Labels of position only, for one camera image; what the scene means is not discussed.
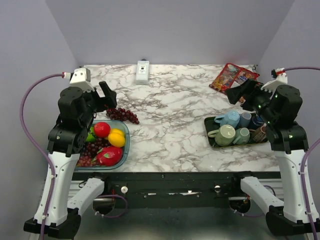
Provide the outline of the light blue mug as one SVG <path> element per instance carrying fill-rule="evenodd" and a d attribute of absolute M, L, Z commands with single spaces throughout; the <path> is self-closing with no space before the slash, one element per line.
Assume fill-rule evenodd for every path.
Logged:
<path fill-rule="evenodd" d="M 233 128 L 236 128 L 240 122 L 240 114 L 235 110 L 231 110 L 226 114 L 216 116 L 214 118 L 214 122 L 219 124 L 221 127 L 224 125 L 230 125 Z"/>

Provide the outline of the teal green mug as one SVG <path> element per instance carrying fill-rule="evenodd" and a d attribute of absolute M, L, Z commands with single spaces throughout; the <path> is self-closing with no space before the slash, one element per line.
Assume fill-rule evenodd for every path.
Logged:
<path fill-rule="evenodd" d="M 235 131 L 235 137 L 233 140 L 234 145 L 245 145 L 250 140 L 250 131 L 246 127 L 239 128 Z"/>

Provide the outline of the sage green mug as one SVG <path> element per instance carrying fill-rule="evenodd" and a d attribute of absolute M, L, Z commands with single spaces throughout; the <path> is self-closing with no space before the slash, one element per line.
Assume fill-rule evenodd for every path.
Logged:
<path fill-rule="evenodd" d="M 225 124 L 219 129 L 209 131 L 209 138 L 214 138 L 214 141 L 220 147 L 227 147 L 232 144 L 236 136 L 236 130 L 233 126 Z"/>

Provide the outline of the brown patterned mug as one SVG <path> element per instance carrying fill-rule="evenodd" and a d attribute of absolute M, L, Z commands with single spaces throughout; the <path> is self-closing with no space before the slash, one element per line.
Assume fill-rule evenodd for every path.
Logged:
<path fill-rule="evenodd" d="M 260 126 L 257 129 L 250 129 L 250 139 L 255 143 L 262 143 L 267 136 L 266 126 Z"/>

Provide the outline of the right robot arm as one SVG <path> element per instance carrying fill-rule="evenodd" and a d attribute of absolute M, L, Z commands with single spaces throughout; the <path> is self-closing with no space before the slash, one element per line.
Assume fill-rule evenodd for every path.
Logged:
<path fill-rule="evenodd" d="M 300 91 L 275 81 L 262 84 L 248 79 L 240 86 L 227 89 L 231 104 L 244 98 L 243 110 L 254 111 L 266 124 L 266 137 L 274 152 L 281 175 L 284 199 L 280 200 L 252 175 L 239 176 L 230 183 L 230 191 L 244 193 L 265 215 L 269 231 L 275 236 L 312 233 L 317 239 L 320 215 L 315 207 L 308 173 L 309 147 L 305 129 L 296 121 L 303 100 Z"/>

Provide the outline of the dark blue mug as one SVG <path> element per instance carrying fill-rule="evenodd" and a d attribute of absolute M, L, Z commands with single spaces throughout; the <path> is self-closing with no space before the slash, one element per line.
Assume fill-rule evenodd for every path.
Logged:
<path fill-rule="evenodd" d="M 256 130 L 259 127 L 262 127 L 264 124 L 265 122 L 262 120 L 262 118 L 255 113 L 254 115 L 252 115 L 252 118 L 247 128 L 249 130 Z"/>

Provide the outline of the loose red grape bunch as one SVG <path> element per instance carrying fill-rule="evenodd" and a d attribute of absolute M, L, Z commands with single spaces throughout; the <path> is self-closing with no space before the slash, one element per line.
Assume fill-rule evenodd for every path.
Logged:
<path fill-rule="evenodd" d="M 111 120 L 117 120 L 121 122 L 130 121 L 132 124 L 138 125 L 140 123 L 136 114 L 125 108 L 108 108 L 106 110 L 106 116 Z"/>

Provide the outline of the red snack packet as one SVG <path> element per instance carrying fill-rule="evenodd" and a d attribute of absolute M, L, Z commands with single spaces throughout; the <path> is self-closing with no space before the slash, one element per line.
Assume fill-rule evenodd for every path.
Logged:
<path fill-rule="evenodd" d="M 246 80 L 257 80 L 260 75 L 238 65 L 227 63 L 214 81 L 209 85 L 217 92 L 226 94 L 226 90 L 239 87 Z"/>

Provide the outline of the yellow lemon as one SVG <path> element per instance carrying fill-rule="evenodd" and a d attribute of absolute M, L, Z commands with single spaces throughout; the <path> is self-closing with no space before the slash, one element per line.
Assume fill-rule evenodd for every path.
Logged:
<path fill-rule="evenodd" d="M 112 128 L 111 130 L 110 130 L 110 134 L 113 134 L 113 133 L 115 133 L 115 134 L 119 134 L 119 135 L 121 135 L 121 136 L 125 136 L 125 132 L 124 131 L 122 131 L 122 130 L 120 130 L 120 129 L 118 129 L 118 128 Z"/>
<path fill-rule="evenodd" d="M 122 134 L 116 132 L 110 133 L 108 135 L 108 141 L 112 146 L 117 148 L 122 148 L 126 144 L 125 137 Z"/>

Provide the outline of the dark green tray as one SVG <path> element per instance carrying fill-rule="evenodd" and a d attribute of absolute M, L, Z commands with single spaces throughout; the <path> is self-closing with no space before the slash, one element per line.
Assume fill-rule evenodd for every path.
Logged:
<path fill-rule="evenodd" d="M 204 119 L 204 127 L 205 127 L 206 135 L 208 135 L 210 131 L 217 130 L 220 127 L 220 124 L 214 121 L 215 117 L 216 116 L 211 116 L 211 117 L 206 117 Z M 252 138 L 250 138 L 246 144 L 237 145 L 232 143 L 231 145 L 228 145 L 228 146 L 220 146 L 216 143 L 213 137 L 207 136 L 207 139 L 208 139 L 209 145 L 215 150 L 223 149 L 223 148 L 248 147 L 248 146 L 260 145 L 260 144 L 269 142 L 266 137 L 261 142 L 255 142 L 252 140 Z"/>

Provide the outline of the red apple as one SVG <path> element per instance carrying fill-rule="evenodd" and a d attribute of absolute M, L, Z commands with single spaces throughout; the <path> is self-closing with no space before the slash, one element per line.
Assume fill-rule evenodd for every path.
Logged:
<path fill-rule="evenodd" d="M 98 138 L 108 137 L 110 134 L 110 131 L 111 131 L 111 127 L 106 122 L 100 121 L 93 126 L 94 135 L 97 136 Z"/>

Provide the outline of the white rectangular device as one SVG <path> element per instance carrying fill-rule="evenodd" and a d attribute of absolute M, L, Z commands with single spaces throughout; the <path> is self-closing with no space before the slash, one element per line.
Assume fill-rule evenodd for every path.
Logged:
<path fill-rule="evenodd" d="M 148 60 L 140 60 L 137 62 L 135 83 L 137 85 L 148 85 L 149 83 L 150 62 Z"/>

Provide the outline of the clear blue fruit bin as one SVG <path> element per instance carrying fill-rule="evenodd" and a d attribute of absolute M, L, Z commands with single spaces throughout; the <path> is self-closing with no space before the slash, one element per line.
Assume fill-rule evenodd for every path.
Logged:
<path fill-rule="evenodd" d="M 114 166 L 93 166 L 93 167 L 75 167 L 76 171 L 89 171 L 89 170 L 93 170 L 93 171 L 108 171 L 108 170 L 114 170 L 118 167 L 120 167 L 127 159 L 128 154 L 129 154 L 129 150 L 130 150 L 130 133 L 129 133 L 129 129 L 126 126 L 126 124 L 124 124 L 121 121 L 118 120 L 95 120 L 92 124 L 92 127 L 94 127 L 94 125 L 98 122 L 105 122 L 107 124 L 109 124 L 110 128 L 116 128 L 116 129 L 120 129 L 125 133 L 125 145 L 122 148 L 123 150 L 123 154 L 122 154 L 122 158 L 121 160 L 115 164 Z"/>

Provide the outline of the grapes in bin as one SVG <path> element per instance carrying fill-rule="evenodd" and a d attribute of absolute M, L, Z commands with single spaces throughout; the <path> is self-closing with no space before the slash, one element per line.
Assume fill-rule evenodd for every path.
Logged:
<path fill-rule="evenodd" d="M 80 153 L 79 160 L 77 161 L 77 167 L 95 167 L 100 166 L 99 161 L 96 159 L 98 152 L 106 147 L 109 147 L 110 143 L 107 139 L 97 138 L 95 141 L 87 142 L 82 152 Z"/>

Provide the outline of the red dragon fruit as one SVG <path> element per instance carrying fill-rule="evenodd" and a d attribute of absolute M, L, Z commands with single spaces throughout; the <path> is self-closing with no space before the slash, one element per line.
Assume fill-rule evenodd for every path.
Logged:
<path fill-rule="evenodd" d="M 122 155 L 122 148 L 108 146 L 100 149 L 91 162 L 99 166 L 112 167 L 121 160 Z"/>

